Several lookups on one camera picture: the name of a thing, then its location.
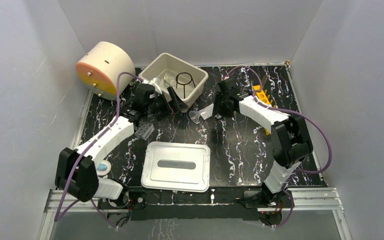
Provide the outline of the beige plastic bin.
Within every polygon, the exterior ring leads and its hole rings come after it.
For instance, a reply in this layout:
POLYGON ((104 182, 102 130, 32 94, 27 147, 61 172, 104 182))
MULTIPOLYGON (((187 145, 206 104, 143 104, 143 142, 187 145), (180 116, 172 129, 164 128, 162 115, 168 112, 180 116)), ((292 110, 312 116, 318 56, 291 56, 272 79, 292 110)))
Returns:
POLYGON ((190 108, 203 93, 204 85, 209 77, 206 71, 170 53, 164 52, 160 54, 156 59, 154 59, 144 70, 142 70, 142 72, 139 74, 139 77, 147 81, 158 77, 161 80, 160 88, 162 94, 165 96, 167 101, 170 101, 171 98, 168 90, 166 87, 164 87, 163 77, 166 74, 176 77, 177 74, 182 72, 187 72, 192 75, 196 87, 186 98, 183 98, 183 93, 181 92, 182 89, 176 89, 175 87, 172 87, 180 99, 190 108))

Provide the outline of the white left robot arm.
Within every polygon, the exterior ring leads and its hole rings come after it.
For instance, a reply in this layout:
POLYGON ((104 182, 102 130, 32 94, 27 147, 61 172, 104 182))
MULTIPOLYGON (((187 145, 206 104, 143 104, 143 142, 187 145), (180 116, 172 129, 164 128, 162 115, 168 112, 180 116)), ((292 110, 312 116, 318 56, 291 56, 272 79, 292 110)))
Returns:
POLYGON ((99 164, 121 142, 134 135, 140 122, 154 117, 161 120, 188 109, 173 87, 169 98, 152 84, 141 83, 134 96, 118 108, 113 120, 99 133, 75 149, 64 148, 58 157, 55 186, 81 202, 93 198, 109 199, 117 208, 129 203, 128 187, 118 180, 98 176, 99 164))

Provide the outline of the aluminium frame rail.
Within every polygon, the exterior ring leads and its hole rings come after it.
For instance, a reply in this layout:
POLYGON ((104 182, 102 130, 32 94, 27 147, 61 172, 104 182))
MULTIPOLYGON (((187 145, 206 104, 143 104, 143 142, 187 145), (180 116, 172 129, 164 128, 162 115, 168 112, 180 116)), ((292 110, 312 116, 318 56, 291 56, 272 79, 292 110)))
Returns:
MULTIPOLYGON (((174 192, 164 190, 135 189, 130 191, 134 209, 150 206, 229 206, 238 203, 246 195, 258 191, 253 187, 216 187, 203 193, 174 192)), ((294 209, 304 210, 343 210, 338 191, 334 187, 292 187, 289 189, 294 200, 294 209)))

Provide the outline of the white bin lid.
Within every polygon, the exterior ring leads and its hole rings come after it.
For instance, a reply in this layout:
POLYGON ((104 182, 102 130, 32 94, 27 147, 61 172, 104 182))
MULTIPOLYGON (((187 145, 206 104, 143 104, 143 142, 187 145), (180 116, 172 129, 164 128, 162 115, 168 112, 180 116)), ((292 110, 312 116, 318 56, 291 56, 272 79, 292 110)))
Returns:
POLYGON ((149 143, 141 185, 147 189, 203 193, 210 186, 211 150, 205 144, 149 143))

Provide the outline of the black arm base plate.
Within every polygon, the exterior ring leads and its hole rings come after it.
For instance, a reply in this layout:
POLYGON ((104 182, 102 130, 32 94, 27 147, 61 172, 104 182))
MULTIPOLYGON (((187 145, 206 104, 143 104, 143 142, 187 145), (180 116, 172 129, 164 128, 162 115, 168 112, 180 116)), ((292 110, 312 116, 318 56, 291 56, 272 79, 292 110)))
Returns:
POLYGON ((289 190, 270 193, 260 186, 212 187, 205 192, 132 187, 121 202, 101 200, 98 206, 116 213, 131 210, 133 221, 156 219, 242 219, 281 222, 281 211, 293 206, 289 190))

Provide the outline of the clear glass test tube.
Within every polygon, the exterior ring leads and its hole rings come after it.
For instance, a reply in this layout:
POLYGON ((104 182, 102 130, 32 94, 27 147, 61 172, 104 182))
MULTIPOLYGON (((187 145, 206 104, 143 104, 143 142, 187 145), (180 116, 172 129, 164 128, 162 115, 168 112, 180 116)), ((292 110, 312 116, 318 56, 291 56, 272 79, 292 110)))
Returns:
POLYGON ((261 82, 261 87, 263 88, 266 84, 266 82, 268 81, 269 77, 267 75, 265 75, 263 78, 262 78, 262 82, 261 82))

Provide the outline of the yellow test tube rack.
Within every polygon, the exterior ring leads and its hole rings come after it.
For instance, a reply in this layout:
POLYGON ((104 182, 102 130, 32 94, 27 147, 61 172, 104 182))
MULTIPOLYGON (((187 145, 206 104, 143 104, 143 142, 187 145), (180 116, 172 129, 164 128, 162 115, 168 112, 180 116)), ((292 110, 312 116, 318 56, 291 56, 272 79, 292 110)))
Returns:
POLYGON ((267 90, 262 90, 260 85, 254 85, 253 90, 255 91, 255 94, 260 101, 269 105, 270 107, 277 108, 277 106, 274 104, 274 100, 271 98, 271 95, 267 94, 267 90))

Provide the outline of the beige cylindrical centrifuge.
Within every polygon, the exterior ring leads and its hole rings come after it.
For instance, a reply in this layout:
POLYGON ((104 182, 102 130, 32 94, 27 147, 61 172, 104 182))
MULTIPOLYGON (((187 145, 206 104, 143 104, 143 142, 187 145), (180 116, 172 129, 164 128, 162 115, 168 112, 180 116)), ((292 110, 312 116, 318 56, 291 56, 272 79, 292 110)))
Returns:
POLYGON ((129 55, 107 41, 98 42, 75 64, 75 70, 90 91, 110 101, 116 100, 117 87, 122 93, 136 74, 129 55))

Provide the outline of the black wire tripod stand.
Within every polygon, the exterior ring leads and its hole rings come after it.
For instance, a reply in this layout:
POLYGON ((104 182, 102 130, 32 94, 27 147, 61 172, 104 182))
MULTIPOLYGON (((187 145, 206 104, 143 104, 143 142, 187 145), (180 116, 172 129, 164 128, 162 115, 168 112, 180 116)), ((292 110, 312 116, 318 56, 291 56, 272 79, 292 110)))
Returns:
POLYGON ((186 98, 196 86, 193 76, 188 72, 180 72, 175 76, 175 88, 181 89, 183 98, 186 98))

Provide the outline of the clear plastic funnel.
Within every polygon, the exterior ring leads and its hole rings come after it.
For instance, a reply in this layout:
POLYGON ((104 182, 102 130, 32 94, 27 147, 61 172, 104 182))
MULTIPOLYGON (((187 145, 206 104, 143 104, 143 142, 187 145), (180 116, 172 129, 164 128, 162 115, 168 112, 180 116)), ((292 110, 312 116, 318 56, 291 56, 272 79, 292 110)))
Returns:
POLYGON ((201 113, 199 111, 191 110, 188 113, 188 116, 193 123, 195 123, 195 124, 200 123, 201 113))

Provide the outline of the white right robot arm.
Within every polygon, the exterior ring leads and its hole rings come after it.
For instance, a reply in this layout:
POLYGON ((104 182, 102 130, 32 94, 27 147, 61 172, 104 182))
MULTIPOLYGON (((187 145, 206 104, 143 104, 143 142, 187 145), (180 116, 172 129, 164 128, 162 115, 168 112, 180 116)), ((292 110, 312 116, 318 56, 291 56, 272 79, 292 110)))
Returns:
POLYGON ((234 79, 221 81, 218 87, 214 116, 241 114, 268 130, 271 136, 274 163, 262 183, 261 199, 266 206, 275 207, 281 201, 281 192, 290 177, 313 152, 306 120, 302 116, 286 114, 283 109, 273 108, 256 95, 241 90, 234 79))

